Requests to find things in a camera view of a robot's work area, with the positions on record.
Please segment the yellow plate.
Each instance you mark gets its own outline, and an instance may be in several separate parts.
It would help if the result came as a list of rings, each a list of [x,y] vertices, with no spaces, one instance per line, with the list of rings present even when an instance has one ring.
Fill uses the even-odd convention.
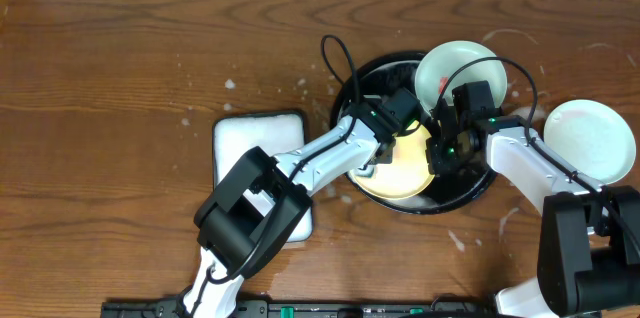
[[[405,199],[422,192],[434,179],[426,159],[426,140],[430,132],[417,122],[412,133],[397,137],[390,164],[376,164],[371,178],[358,177],[354,170],[347,176],[366,193],[381,199]]]

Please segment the mint plate small red stain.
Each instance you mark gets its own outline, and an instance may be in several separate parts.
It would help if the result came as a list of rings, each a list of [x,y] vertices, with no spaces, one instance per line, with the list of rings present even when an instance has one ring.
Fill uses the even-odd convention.
[[[471,41],[451,41],[429,51],[418,65],[414,82],[416,97],[423,109],[430,114],[450,76],[465,64],[485,57],[496,57],[496,54]],[[447,87],[444,99],[452,105],[452,90],[476,81],[487,81],[495,105],[502,105],[507,93],[507,74],[502,62],[497,60],[476,63],[459,73]]]

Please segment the mint plate long red stain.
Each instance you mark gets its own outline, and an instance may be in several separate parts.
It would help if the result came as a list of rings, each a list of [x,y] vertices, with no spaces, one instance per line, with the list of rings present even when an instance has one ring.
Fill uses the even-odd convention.
[[[582,173],[605,184],[623,179],[636,158],[636,141],[627,122],[593,100],[562,103],[548,116],[545,144]]]

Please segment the green sponge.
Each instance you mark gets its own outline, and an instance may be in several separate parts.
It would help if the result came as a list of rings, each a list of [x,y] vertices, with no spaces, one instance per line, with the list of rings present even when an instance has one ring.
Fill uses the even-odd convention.
[[[374,165],[365,165],[354,170],[354,175],[358,177],[371,178],[375,174]]]

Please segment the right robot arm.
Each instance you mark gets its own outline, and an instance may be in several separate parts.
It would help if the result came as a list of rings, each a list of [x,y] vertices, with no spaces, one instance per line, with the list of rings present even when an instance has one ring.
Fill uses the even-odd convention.
[[[537,273],[495,296],[499,314],[574,317],[639,302],[639,193],[609,188],[562,160],[529,121],[492,106],[432,113],[440,133],[427,141],[436,175],[473,158],[504,176],[541,214]]]

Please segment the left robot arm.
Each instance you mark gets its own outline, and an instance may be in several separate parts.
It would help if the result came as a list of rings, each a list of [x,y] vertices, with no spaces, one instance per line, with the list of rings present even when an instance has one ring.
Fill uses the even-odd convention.
[[[244,153],[199,207],[201,263],[180,301],[182,317],[228,317],[243,282],[283,248],[313,195],[338,176],[386,153],[420,117],[407,98],[353,103],[328,133],[296,150]]]

